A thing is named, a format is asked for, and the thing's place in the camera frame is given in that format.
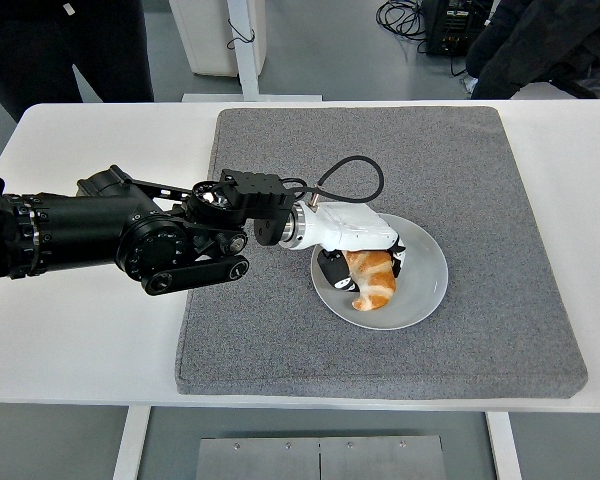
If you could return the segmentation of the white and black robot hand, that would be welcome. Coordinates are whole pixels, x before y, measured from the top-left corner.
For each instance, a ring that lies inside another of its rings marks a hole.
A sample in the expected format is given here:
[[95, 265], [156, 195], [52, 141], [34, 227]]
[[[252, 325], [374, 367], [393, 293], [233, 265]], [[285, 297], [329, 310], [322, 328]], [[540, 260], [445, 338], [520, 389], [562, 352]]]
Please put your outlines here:
[[343, 291], [359, 290], [344, 258], [346, 251], [380, 251], [389, 255], [390, 271], [400, 274], [406, 247], [381, 216], [363, 203], [323, 202], [315, 208], [296, 205], [295, 232], [287, 247], [318, 246], [318, 266], [327, 282]]

